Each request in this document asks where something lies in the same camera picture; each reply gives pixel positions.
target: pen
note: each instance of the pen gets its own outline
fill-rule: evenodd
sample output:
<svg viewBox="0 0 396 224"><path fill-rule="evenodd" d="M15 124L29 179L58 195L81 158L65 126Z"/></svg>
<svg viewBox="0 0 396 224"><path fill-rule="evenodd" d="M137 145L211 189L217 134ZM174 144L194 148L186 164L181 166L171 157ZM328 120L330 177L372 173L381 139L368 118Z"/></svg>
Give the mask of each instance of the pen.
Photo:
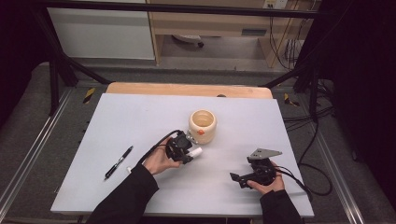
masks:
<svg viewBox="0 0 396 224"><path fill-rule="evenodd" d="M113 165L113 167L111 167L111 169L105 174L105 180L109 179L110 176L114 173L114 171L117 170L117 167L119 167L119 165L122 163L122 161L128 156L128 154L132 151L132 148L134 148L134 146L129 147L126 152L121 156L121 158L119 159L119 161L117 161L117 163L115 165Z"/></svg>

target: black sleeve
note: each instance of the black sleeve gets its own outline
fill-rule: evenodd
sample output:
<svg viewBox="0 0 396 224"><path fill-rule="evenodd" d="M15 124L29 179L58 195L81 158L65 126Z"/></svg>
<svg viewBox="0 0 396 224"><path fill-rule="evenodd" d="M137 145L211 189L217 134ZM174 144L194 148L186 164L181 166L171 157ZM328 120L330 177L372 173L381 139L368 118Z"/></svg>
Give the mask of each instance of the black sleeve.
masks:
<svg viewBox="0 0 396 224"><path fill-rule="evenodd" d="M264 224L301 224L297 209L285 190L270 191L260 198L262 220Z"/></svg>
<svg viewBox="0 0 396 224"><path fill-rule="evenodd" d="M92 212L87 223L137 223L158 190L157 182L142 164L137 164Z"/></svg>

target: person's right hand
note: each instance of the person's right hand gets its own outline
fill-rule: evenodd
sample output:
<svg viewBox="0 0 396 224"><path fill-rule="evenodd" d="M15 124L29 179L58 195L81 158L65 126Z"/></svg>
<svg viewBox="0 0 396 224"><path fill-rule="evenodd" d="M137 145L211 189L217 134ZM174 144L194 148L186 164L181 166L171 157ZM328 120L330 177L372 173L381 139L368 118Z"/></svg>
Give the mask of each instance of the person's right hand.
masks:
<svg viewBox="0 0 396 224"><path fill-rule="evenodd" d="M162 173L164 170L169 168L178 168L182 161L172 161L166 156L166 143L169 141L169 137L163 140L160 145L154 149L148 158L143 162L143 165L148 169L152 175Z"/></svg>
<svg viewBox="0 0 396 224"><path fill-rule="evenodd" d="M268 186L261 185L253 180L248 180L247 184L251 188L256 189L261 194L266 194L266 193L270 192L271 190L279 191L279 190L285 189L285 183L283 183L282 174L280 172L276 172L276 177L274 179L274 182L272 182Z"/></svg>

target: gray floor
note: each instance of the gray floor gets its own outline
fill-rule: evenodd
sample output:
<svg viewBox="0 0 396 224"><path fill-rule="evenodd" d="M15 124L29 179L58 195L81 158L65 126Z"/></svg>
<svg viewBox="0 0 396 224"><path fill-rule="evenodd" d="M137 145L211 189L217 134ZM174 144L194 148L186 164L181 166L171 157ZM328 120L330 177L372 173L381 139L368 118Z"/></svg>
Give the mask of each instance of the gray floor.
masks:
<svg viewBox="0 0 396 224"><path fill-rule="evenodd" d="M206 37L202 49L194 45L180 43L168 36L163 48L163 63L156 66L152 62L131 61L85 61L103 77L117 81L165 82L194 84L224 84L257 86L286 72L278 67L268 69L258 48L258 42L250 38ZM76 88L71 89L70 100L53 129L49 139L37 157L35 165L9 207L6 220L15 217L33 218L36 223L42 219L77 220L77 217L52 214L51 204L56 196L54 191L62 184L73 157L78 149L78 141L88 127L87 121L99 101L106 86L94 84L90 78L79 74L81 79ZM284 117L305 115L303 106L284 104L284 93L292 101L301 104L307 99L303 93L296 94L290 87L293 79L273 89ZM83 98L89 87L96 91L88 104ZM47 66L39 66L33 73L24 96L14 113L0 130L0 193L4 193L28 153L35 138L44 126L50 111L49 71ZM318 100L320 108L331 105L325 98ZM395 211L376 184L364 163L352 160L337 118L328 116L319 121L319 131L324 136L327 147L350 188L365 223L396 223ZM313 136L309 125L289 132L296 159L302 155ZM315 142L304 158L305 163L317 166L329 173ZM325 191L329 187L322 175L305 167L301 170L304 182L312 189ZM307 223L349 223L346 210L335 189L328 196L314 196L312 202L315 217L307 218Z"/></svg>

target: white tabletop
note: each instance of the white tabletop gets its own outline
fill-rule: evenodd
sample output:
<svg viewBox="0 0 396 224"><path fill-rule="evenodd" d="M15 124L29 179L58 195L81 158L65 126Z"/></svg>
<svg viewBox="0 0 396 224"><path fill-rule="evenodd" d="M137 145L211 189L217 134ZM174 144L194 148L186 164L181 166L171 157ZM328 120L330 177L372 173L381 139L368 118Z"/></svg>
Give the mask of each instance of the white tabletop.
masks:
<svg viewBox="0 0 396 224"><path fill-rule="evenodd" d="M137 161L173 130L188 130L190 114L212 111L218 118L214 140L203 154L155 179L157 191L147 216L257 217L260 193L240 189L230 173L252 173L249 156L257 147L282 151L271 158L301 178L276 100L138 94L102 95L51 211L89 214ZM130 146L133 151L107 181L105 173ZM284 176L286 190L302 217L313 210L304 191Z"/></svg>

